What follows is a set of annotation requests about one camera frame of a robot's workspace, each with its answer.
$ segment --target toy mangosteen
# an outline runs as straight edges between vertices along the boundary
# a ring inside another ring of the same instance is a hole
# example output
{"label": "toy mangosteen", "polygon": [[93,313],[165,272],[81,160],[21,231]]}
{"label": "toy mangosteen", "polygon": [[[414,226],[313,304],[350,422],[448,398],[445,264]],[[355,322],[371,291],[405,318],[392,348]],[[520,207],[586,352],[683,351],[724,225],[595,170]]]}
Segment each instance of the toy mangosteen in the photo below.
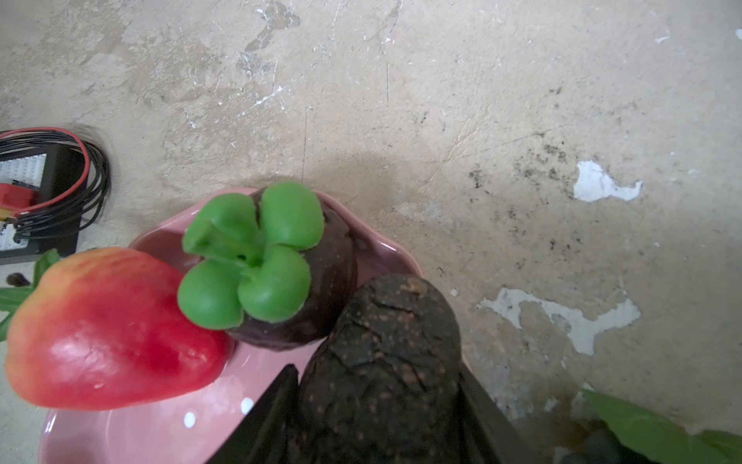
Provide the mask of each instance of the toy mangosteen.
{"label": "toy mangosteen", "polygon": [[180,284],[183,313],[260,347],[287,350],[326,336],[355,292],[348,225],[296,182],[211,199],[183,249],[205,258]]}

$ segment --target concrete floor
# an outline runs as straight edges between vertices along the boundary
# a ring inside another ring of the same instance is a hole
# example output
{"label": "concrete floor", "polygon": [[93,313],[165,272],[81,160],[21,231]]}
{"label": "concrete floor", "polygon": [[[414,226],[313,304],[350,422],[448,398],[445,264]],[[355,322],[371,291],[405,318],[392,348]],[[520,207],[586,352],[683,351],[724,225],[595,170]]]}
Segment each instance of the concrete floor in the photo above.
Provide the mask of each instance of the concrete floor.
{"label": "concrete floor", "polygon": [[[80,249],[227,186],[336,196],[450,293],[544,455],[579,436],[584,382],[739,434],[741,27],[738,0],[4,0],[0,127],[107,149]],[[575,198],[581,160],[640,195]],[[582,315],[627,305],[586,354]],[[35,462],[44,413],[2,378],[4,463]]]}

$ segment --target peeling paint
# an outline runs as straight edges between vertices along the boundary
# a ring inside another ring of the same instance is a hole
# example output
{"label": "peeling paint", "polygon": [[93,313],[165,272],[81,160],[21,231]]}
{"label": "peeling paint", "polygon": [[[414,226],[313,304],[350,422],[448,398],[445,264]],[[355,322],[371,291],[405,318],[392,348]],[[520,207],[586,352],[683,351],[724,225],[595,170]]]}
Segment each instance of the peeling paint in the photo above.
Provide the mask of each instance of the peeling paint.
{"label": "peeling paint", "polygon": [[595,336],[610,329],[620,329],[638,320],[642,312],[630,299],[619,303],[615,308],[603,313],[594,321],[587,319],[581,310],[574,310],[553,301],[542,300],[523,290],[502,288],[495,301],[483,299],[479,307],[488,308],[506,318],[518,330],[520,324],[520,304],[536,303],[549,316],[551,323],[557,326],[572,341],[578,353],[595,354]]}
{"label": "peeling paint", "polygon": [[594,161],[580,161],[577,168],[580,170],[580,176],[574,184],[574,197],[588,203],[608,197],[631,201],[639,196],[644,184],[639,180],[633,187],[616,187],[611,176]]}
{"label": "peeling paint", "polygon": [[590,405],[587,397],[582,394],[582,390],[595,391],[592,385],[587,382],[582,384],[582,387],[577,391],[570,404],[569,418],[572,419],[572,422],[587,428],[590,422],[600,420],[600,416],[598,416],[597,411]]}

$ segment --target artificial plant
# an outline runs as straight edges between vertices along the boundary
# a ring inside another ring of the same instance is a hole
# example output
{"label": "artificial plant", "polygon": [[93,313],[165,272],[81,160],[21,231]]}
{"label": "artificial plant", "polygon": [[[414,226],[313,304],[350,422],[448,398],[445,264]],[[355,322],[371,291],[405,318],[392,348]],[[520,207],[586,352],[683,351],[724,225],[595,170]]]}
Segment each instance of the artificial plant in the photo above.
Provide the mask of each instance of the artificial plant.
{"label": "artificial plant", "polygon": [[271,323],[290,319],[312,283],[300,252],[316,246],[323,233],[319,198],[300,183],[268,187],[259,214],[248,195],[211,199],[183,236],[183,250],[205,260],[185,275],[180,309],[213,330],[239,326],[245,313]]}
{"label": "artificial plant", "polygon": [[740,464],[742,437],[706,430],[691,435],[669,419],[612,396],[583,390],[616,438],[659,464]]}

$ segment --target pink ceramic dish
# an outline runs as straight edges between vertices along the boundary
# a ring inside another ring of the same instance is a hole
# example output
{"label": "pink ceramic dish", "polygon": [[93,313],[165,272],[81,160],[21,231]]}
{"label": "pink ceramic dish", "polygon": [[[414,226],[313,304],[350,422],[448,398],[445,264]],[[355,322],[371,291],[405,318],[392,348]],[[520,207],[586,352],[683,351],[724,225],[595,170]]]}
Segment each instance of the pink ceramic dish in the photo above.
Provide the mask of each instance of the pink ceramic dish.
{"label": "pink ceramic dish", "polygon": [[[255,189],[227,189],[250,195]],[[399,245],[375,232],[337,200],[318,192],[350,226],[357,245],[358,285],[377,275],[421,275],[420,266]],[[186,270],[181,237],[206,199],[162,222],[131,243]],[[221,376],[199,391],[133,408],[101,412],[51,410],[39,443],[40,464],[203,464],[229,437],[244,414],[287,364],[299,375],[321,341],[275,353],[237,344]]]}

